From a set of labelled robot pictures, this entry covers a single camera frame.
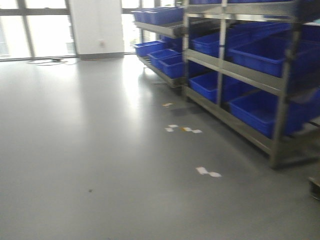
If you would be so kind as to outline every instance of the epoxy floor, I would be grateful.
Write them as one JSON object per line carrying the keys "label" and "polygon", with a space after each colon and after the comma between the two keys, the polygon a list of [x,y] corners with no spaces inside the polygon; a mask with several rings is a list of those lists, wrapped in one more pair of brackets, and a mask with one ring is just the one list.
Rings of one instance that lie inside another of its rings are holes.
{"label": "epoxy floor", "polygon": [[134,55],[0,63],[1,240],[319,240],[316,167],[270,169]]}

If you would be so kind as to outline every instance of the glass window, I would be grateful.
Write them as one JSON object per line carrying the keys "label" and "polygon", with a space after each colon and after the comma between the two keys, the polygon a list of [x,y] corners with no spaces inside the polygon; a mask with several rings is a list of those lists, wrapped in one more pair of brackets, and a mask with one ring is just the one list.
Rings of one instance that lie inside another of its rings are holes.
{"label": "glass window", "polygon": [[28,9],[65,9],[65,0],[26,0],[26,7]]}
{"label": "glass window", "polygon": [[154,0],[143,0],[142,7],[143,8],[154,8],[155,1]]}
{"label": "glass window", "polygon": [[157,40],[157,34],[151,31],[143,31],[143,38],[145,42],[151,42]]}
{"label": "glass window", "polygon": [[175,0],[161,0],[162,7],[175,6]]}
{"label": "glass window", "polygon": [[75,54],[70,16],[28,16],[36,57],[70,56]]}
{"label": "glass window", "polygon": [[0,0],[0,9],[17,9],[17,0]]}
{"label": "glass window", "polygon": [[139,8],[139,0],[122,0],[123,9],[136,9]]}
{"label": "glass window", "polygon": [[30,52],[21,16],[0,16],[0,59],[29,58]]}
{"label": "glass window", "polygon": [[124,51],[126,53],[134,52],[133,45],[141,43],[140,31],[133,21],[134,16],[132,14],[122,14]]}

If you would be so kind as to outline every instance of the power cord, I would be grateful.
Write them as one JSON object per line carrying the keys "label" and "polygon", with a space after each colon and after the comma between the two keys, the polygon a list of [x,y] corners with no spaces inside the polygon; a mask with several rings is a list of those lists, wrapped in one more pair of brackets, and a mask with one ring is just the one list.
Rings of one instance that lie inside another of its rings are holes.
{"label": "power cord", "polygon": [[70,61],[67,61],[63,58],[60,57],[53,57],[53,58],[49,58],[45,61],[42,60],[31,60],[29,62],[27,62],[27,64],[32,64],[32,65],[37,65],[37,66],[54,66],[54,65],[60,65],[60,64],[65,64],[65,65],[75,65],[79,62],[79,60],[77,60],[74,63],[71,64],[67,64]]}

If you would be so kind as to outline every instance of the blue storage bin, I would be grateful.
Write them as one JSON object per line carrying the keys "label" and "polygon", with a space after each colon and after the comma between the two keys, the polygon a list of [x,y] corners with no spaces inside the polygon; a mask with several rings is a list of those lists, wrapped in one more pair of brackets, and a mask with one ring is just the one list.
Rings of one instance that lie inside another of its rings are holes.
{"label": "blue storage bin", "polygon": [[167,36],[160,36],[160,39],[167,43],[169,49],[175,50],[178,53],[182,53],[183,50],[183,39],[179,38],[170,38]]}
{"label": "blue storage bin", "polygon": [[149,41],[138,43],[133,46],[135,47],[135,51],[138,56],[146,57],[150,53],[165,49],[167,44],[163,41]]}
{"label": "blue storage bin", "polygon": [[[229,52],[233,56],[233,62],[238,65],[281,77],[288,45],[289,41],[285,39],[267,37],[230,49]],[[291,77],[299,77],[317,69],[320,66],[319,55],[320,45],[301,41],[297,59],[292,64]]]}
{"label": "blue storage bin", "polygon": [[320,89],[313,95],[306,104],[308,121],[320,116]]}
{"label": "blue storage bin", "polygon": [[151,64],[160,70],[163,70],[162,69],[163,65],[160,63],[161,60],[167,59],[176,55],[180,55],[180,53],[171,49],[164,49],[164,50],[155,51],[148,54],[151,60]]}
{"label": "blue storage bin", "polygon": [[[190,87],[206,99],[217,103],[218,95],[218,73],[216,71],[209,72],[197,77],[190,78]],[[246,89],[246,84],[239,80],[224,76],[222,101],[228,102],[241,96]]]}
{"label": "blue storage bin", "polygon": [[[290,31],[282,31],[274,34],[273,37],[289,38]],[[314,25],[303,25],[301,31],[301,40],[320,43],[320,27]]]}
{"label": "blue storage bin", "polygon": [[241,3],[271,3],[271,2],[291,2],[292,0],[229,0],[230,4]]}
{"label": "blue storage bin", "polygon": [[[227,43],[228,47],[234,48],[246,44],[250,41],[249,34],[241,33],[233,29],[229,30]],[[216,32],[210,35],[202,36],[192,40],[194,50],[213,57],[219,57],[220,33]]]}
{"label": "blue storage bin", "polygon": [[176,55],[160,61],[163,65],[163,72],[172,79],[177,79],[185,74],[185,63],[182,55]]}
{"label": "blue storage bin", "polygon": [[136,22],[141,22],[141,23],[148,23],[149,21],[146,19],[145,13],[151,10],[155,10],[155,9],[159,9],[159,7],[153,7],[153,8],[140,8],[137,9],[135,11],[131,11],[131,13],[133,13],[134,16],[134,20]]}
{"label": "blue storage bin", "polygon": [[191,0],[190,4],[220,4],[222,0]]}
{"label": "blue storage bin", "polygon": [[[232,100],[229,105],[231,113],[235,117],[271,138],[276,122],[277,98],[268,92],[259,91]],[[303,128],[306,119],[304,113],[302,105],[290,104],[284,130],[285,135],[290,135]]]}
{"label": "blue storage bin", "polygon": [[[172,79],[180,78],[185,75],[185,63],[183,62],[182,55],[176,55],[160,61],[162,64],[163,72]],[[206,67],[194,61],[189,61],[189,75],[191,77],[204,73]]]}
{"label": "blue storage bin", "polygon": [[238,24],[234,27],[234,30],[239,33],[248,33],[250,40],[253,42],[266,38],[272,34],[288,30],[289,28],[290,25],[288,23],[250,22]]}
{"label": "blue storage bin", "polygon": [[150,24],[165,25],[175,22],[181,22],[184,19],[183,7],[164,7],[147,12],[150,17]]}

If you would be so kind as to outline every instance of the metal shelving rack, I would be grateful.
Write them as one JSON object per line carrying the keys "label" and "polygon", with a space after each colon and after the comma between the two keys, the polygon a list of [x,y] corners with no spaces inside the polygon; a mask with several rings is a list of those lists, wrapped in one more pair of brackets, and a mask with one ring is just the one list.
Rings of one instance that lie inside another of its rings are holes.
{"label": "metal shelving rack", "polygon": [[[134,24],[136,25],[137,28],[141,30],[153,32],[153,33],[163,35],[172,39],[181,38],[184,34],[184,28],[185,28],[183,21],[174,22],[166,25],[154,25],[154,24],[134,21]],[[184,82],[183,77],[170,78],[169,76],[165,75],[162,71],[154,67],[151,64],[149,57],[138,56],[138,58],[146,67],[154,71],[160,78],[162,78],[171,88],[177,88],[182,86]]]}
{"label": "metal shelving rack", "polygon": [[[269,155],[269,164],[272,168],[280,165],[281,160],[287,154],[313,142],[320,137],[320,125],[312,122],[313,128],[308,131],[295,133],[294,136],[283,136],[289,106],[288,99],[292,94],[288,92],[291,63],[295,59],[296,49],[301,38],[301,26],[303,23],[317,19],[320,13],[320,0],[303,2],[294,0],[288,2],[261,2],[261,3],[228,3],[222,0],[221,4],[192,5],[187,1],[184,15],[184,25],[188,30],[184,37],[184,59],[186,66],[188,61],[204,65],[218,72],[218,96],[217,104],[209,101],[202,95],[192,90],[188,85],[188,77],[184,82],[183,92],[186,98],[192,99],[236,132],[248,139],[254,145]],[[190,25],[192,18],[218,19],[220,20],[220,49],[219,58],[206,55],[189,48],[189,34],[192,31]],[[286,50],[286,61],[283,66],[282,78],[265,74],[241,65],[225,60],[227,22],[230,20],[257,21],[257,22],[283,22],[290,23],[292,30],[291,45]],[[236,78],[242,82],[253,85],[261,90],[278,96],[278,107],[273,138],[270,139],[246,123],[230,114],[222,103],[222,89],[224,75]],[[319,86],[319,81],[314,82],[314,87]]]}
{"label": "metal shelving rack", "polygon": [[[213,24],[212,19],[195,19],[191,22],[191,25],[195,28],[217,28],[217,24]],[[154,25],[154,24],[148,24],[144,22],[138,22],[135,21],[134,24],[137,28],[142,30],[147,30],[149,32],[153,32],[159,35],[163,35],[172,39],[181,38],[184,36],[185,33],[185,26],[184,22],[174,22],[166,25]],[[184,82],[184,77],[179,78],[170,78],[167,75],[165,75],[162,71],[154,67],[150,59],[148,57],[138,57],[141,62],[143,62],[144,65],[146,65],[148,68],[153,70],[156,74],[158,74],[171,88],[177,88],[181,87]]]}

